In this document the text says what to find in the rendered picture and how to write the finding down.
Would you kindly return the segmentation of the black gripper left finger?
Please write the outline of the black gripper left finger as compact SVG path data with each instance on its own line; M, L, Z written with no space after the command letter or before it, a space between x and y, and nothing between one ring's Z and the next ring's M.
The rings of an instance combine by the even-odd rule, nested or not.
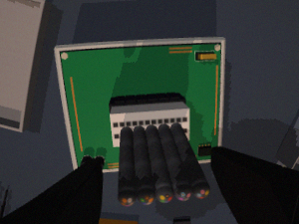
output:
M98 224L104 173L100 157L90 157L28 204L0 219L0 224Z

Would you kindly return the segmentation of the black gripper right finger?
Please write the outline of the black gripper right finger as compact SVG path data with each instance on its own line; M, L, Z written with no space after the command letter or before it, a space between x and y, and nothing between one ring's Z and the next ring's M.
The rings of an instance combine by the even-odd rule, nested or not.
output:
M238 224L299 224L299 171L227 147L210 168Z

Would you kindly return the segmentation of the green circuit board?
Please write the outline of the green circuit board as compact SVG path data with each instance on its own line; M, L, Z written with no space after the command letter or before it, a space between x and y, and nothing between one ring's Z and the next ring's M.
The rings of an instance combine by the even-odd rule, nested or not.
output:
M215 59L196 60L195 52ZM105 158L104 169L119 168L114 147L110 100L116 96L179 92L189 108L189 143L217 147L221 44L104 48L61 52L78 167L85 155Z

